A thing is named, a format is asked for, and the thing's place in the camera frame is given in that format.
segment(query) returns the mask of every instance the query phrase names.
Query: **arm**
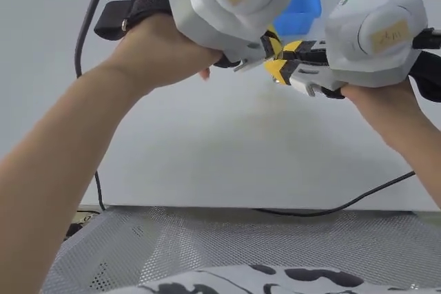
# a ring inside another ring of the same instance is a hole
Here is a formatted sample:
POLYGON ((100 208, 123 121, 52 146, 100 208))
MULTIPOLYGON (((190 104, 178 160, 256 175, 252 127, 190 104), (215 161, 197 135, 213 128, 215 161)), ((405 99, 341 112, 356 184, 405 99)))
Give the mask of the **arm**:
POLYGON ((0 163, 2 292, 38 293, 131 107, 155 87, 187 78, 218 58, 179 34, 171 17, 158 15, 134 28, 107 61, 72 84, 0 163))
POLYGON ((409 163, 441 207, 441 132, 422 113, 410 82, 379 89, 347 86, 342 93, 409 163))

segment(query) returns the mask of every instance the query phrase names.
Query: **black wrist strap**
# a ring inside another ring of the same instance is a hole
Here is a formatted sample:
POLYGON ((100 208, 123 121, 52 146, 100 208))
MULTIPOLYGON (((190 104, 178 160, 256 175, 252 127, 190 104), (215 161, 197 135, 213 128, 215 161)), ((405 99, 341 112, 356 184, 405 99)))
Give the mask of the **black wrist strap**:
MULTIPOLYGON (((172 15, 169 0, 111 1, 105 5, 94 31, 103 39, 118 41, 142 20, 157 13, 172 15)), ((221 68, 236 67, 240 61, 232 63, 223 55, 214 65, 221 68)))

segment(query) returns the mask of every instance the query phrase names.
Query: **white backdrop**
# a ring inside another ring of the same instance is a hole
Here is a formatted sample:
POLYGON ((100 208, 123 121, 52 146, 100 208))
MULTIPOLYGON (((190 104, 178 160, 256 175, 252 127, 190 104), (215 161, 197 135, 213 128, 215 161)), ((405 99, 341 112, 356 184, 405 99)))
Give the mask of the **white backdrop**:
MULTIPOLYGON (((0 155, 73 81, 88 1, 0 0, 0 155)), ((337 1, 322 0, 324 16, 337 1)), ((424 1, 441 28, 441 0, 424 1)), ((321 36, 318 20, 311 38, 321 36)), ((83 68, 114 45, 92 33, 83 68)), ((347 101, 307 98, 261 67, 212 76, 155 91, 129 113, 99 168, 105 203, 329 208, 409 170, 347 101)), ((441 105, 422 105, 441 125, 441 105)), ((83 204, 96 204, 93 183, 83 204)), ((355 208, 438 210, 415 179, 355 208)))

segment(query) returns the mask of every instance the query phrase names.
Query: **blue container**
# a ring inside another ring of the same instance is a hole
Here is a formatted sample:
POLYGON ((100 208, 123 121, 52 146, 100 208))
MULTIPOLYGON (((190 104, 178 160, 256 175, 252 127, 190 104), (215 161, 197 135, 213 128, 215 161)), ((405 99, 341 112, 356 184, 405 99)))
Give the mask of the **blue container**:
POLYGON ((286 10, 274 21, 281 36, 307 34, 316 17, 322 14, 320 0, 291 0, 286 10))

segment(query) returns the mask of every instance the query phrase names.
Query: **black cable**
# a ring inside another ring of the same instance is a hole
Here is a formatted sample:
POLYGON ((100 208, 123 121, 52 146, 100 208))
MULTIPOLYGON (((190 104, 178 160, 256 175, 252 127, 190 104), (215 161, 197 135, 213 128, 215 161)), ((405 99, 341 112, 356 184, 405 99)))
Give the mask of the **black cable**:
MULTIPOLYGON (((90 0, 88 10, 85 13, 83 24, 81 25, 78 39, 76 41, 74 65, 75 65, 75 73, 77 78, 80 78, 81 75, 83 75, 83 71, 81 69, 81 55, 83 53, 85 38, 88 34, 90 24, 92 23, 92 20, 94 18, 99 1, 100 0, 90 0)), ((105 207, 103 203, 103 193, 101 191, 101 182, 99 180, 98 170, 95 171, 95 183, 96 183, 96 190, 98 192, 99 206, 103 211, 105 211, 105 207)))
POLYGON ((295 217, 318 217, 318 216, 325 216, 325 215, 329 215, 331 213, 336 213, 337 211, 341 211, 343 209, 346 209, 347 207, 350 207, 351 205, 357 203, 358 201, 366 198, 367 196, 370 196, 371 194, 374 194, 378 191, 381 191, 382 189, 386 189, 387 187, 390 187, 398 182, 401 182, 407 178, 410 178, 412 176, 415 175, 414 171, 411 171, 405 175, 402 175, 398 178, 395 178, 389 182, 386 182, 383 185, 380 185, 378 187, 376 187, 375 189, 371 189, 370 191, 363 193, 361 196, 358 196, 357 198, 349 201, 348 203, 342 204, 339 207, 333 208, 333 209, 327 209, 327 210, 322 210, 322 211, 317 211, 314 213, 292 213, 292 212, 287 212, 287 211, 275 211, 275 210, 270 210, 270 209, 254 209, 256 211, 260 211, 262 213, 271 213, 273 215, 280 215, 280 216, 295 216, 295 217))
POLYGON ((77 213, 93 213, 95 215, 100 215, 101 213, 96 210, 77 210, 77 213))

